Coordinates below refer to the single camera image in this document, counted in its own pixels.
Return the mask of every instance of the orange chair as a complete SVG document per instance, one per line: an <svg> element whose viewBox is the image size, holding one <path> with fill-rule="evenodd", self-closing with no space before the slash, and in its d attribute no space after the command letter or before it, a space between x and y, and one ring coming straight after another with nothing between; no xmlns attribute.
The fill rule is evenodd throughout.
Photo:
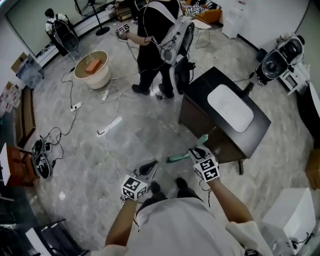
<svg viewBox="0 0 320 256"><path fill-rule="evenodd" d="M185 0L185 3L190 5L191 0ZM195 16L196 19L206 22L208 24L218 22L220 21L222 15L222 10L217 9L217 10L206 10L204 13L199 13Z"/></svg>

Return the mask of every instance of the man in black shirt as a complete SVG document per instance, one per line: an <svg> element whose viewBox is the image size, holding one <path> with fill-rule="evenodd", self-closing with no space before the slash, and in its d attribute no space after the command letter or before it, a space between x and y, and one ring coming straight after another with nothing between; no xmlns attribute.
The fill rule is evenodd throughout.
<svg viewBox="0 0 320 256"><path fill-rule="evenodd" d="M163 4L175 19L178 17L179 8L181 8L177 0L151 0L158 1ZM152 81L161 72L162 84L159 90L165 94L167 98L174 97L173 87L170 81L169 69L170 65L160 58L159 50L156 44L161 43L165 38L173 23L167 19L160 11L148 6L143 7L138 15L138 32L134 34L127 32L121 35L124 40L130 39L134 43L140 45L139 55L137 58L140 73L140 84L133 84L132 90L136 93L149 95Z"/></svg>

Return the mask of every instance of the white sleeve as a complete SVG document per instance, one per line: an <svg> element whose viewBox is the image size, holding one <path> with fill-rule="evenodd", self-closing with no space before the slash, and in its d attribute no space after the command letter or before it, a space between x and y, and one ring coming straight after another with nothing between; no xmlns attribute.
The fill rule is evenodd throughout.
<svg viewBox="0 0 320 256"><path fill-rule="evenodd" d="M61 14L61 13L58 13L58 20L64 20L64 19L66 19L67 17L66 17L66 15L63 15L63 14Z"/></svg>
<svg viewBox="0 0 320 256"><path fill-rule="evenodd" d="M256 250L263 256L273 255L254 221L239 224L230 222L225 229L246 248Z"/></svg>
<svg viewBox="0 0 320 256"><path fill-rule="evenodd" d="M49 24L49 23L46 23L46 24L45 24L45 31L48 32L48 31L50 31L50 30L52 30L52 25Z"/></svg>
<svg viewBox="0 0 320 256"><path fill-rule="evenodd" d="M124 256L127 251L127 247L110 244L104 247L102 250L92 251L91 256Z"/></svg>

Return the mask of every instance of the shoe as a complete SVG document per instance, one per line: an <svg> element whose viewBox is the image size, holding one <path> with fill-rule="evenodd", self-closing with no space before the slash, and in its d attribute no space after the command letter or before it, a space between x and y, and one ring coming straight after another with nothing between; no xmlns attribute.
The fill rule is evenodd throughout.
<svg viewBox="0 0 320 256"><path fill-rule="evenodd" d="M137 94L143 94L143 95L149 95L150 94L150 90L149 89L148 90L141 90L140 86L137 85L137 84L133 84L131 88L132 88L132 91L134 91Z"/></svg>
<svg viewBox="0 0 320 256"><path fill-rule="evenodd" d="M173 98L175 95L174 93L171 91L171 92L165 92L165 86L162 84L162 83L159 83L159 90L160 92L162 92L168 99L171 99Z"/></svg>
<svg viewBox="0 0 320 256"><path fill-rule="evenodd" d="M175 180L175 183L176 183L178 189L186 189L188 187L187 182L181 177L177 178Z"/></svg>
<svg viewBox="0 0 320 256"><path fill-rule="evenodd" d="M161 192L161 187L156 181L152 181L150 184L150 190L151 190L152 194L154 195L156 193Z"/></svg>

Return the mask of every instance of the stand fan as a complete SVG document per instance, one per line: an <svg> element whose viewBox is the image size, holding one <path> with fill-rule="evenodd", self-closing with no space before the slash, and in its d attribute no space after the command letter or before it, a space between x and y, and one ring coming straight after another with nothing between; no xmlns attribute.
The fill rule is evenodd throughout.
<svg viewBox="0 0 320 256"><path fill-rule="evenodd" d="M97 11L96 11L96 7L95 7L95 6L99 5L98 8L100 8L101 6L105 5L107 1L96 2L95 0L87 0L87 2L84 5L84 7L80 7L81 2L82 2L81 0L74 0L74 2L75 2L75 9L77 10L77 12L80 15L86 16L86 17L91 17L94 14L96 16L96 19L97 19L97 21L99 23L99 26L100 26L100 29L97 32L95 32L95 34L97 36L101 36L101 35L107 33L110 30L110 28L108 26L103 27L101 25L99 17L98 17L98 14L97 14ZM89 6L92 7L93 12L92 11L88 11L88 7Z"/></svg>

